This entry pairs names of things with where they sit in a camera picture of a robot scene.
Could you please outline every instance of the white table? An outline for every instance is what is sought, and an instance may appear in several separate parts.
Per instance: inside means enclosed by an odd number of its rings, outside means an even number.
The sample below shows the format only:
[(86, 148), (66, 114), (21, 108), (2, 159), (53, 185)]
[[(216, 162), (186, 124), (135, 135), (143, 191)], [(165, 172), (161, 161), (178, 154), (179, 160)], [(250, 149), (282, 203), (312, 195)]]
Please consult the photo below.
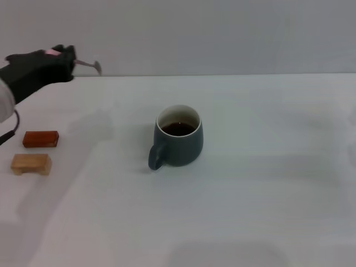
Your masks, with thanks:
[[(155, 117), (176, 103), (200, 113), (202, 155), (151, 172)], [(1, 267), (355, 266), (356, 75), (77, 78), (18, 110)], [(58, 147), (24, 149), (31, 130)], [(51, 156), (49, 177), (12, 174), (28, 152)]]

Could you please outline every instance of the black cable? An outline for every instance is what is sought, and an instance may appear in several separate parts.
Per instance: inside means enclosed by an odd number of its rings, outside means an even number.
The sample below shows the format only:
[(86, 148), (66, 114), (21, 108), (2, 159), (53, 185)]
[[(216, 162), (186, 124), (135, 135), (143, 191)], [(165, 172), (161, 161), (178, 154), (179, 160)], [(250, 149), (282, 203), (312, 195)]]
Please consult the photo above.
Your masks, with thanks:
[(5, 143), (7, 140), (9, 140), (11, 137), (13, 137), (15, 135), (15, 132), (18, 129), (18, 126), (20, 124), (20, 115), (18, 114), (17, 110), (14, 111), (15, 115), (16, 115), (16, 125), (15, 128), (9, 132), (7, 132), (6, 134), (0, 136), (0, 145), (2, 145), (3, 143)]

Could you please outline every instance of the dark liquid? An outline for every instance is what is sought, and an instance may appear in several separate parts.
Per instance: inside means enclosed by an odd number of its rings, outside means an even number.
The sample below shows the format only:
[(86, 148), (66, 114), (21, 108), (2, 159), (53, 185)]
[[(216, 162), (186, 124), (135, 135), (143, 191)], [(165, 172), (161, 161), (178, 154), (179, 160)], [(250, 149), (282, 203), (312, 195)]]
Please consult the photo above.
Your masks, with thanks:
[(162, 128), (163, 132), (174, 136), (184, 136), (191, 134), (195, 128), (183, 122), (174, 122)]

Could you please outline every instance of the dark teal mug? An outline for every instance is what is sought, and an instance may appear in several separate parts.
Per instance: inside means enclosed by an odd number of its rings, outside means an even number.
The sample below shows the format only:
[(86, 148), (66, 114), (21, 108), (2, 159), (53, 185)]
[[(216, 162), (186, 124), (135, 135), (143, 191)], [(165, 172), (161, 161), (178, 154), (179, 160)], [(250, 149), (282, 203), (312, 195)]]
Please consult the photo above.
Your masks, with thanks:
[(163, 164), (187, 165), (200, 155), (203, 143), (199, 114), (184, 105), (168, 107), (156, 119), (149, 167), (158, 170)]

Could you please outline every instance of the orange wooden block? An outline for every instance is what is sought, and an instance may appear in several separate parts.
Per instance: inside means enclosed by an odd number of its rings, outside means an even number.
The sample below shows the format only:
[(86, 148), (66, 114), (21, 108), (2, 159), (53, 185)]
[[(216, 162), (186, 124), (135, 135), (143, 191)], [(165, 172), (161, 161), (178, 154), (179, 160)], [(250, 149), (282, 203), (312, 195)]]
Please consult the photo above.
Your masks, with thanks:
[(23, 146), (31, 147), (56, 147), (60, 135), (57, 131), (26, 132)]
[(41, 175), (50, 174), (52, 160), (48, 154), (15, 154), (11, 169), (16, 175), (25, 172), (37, 172)]

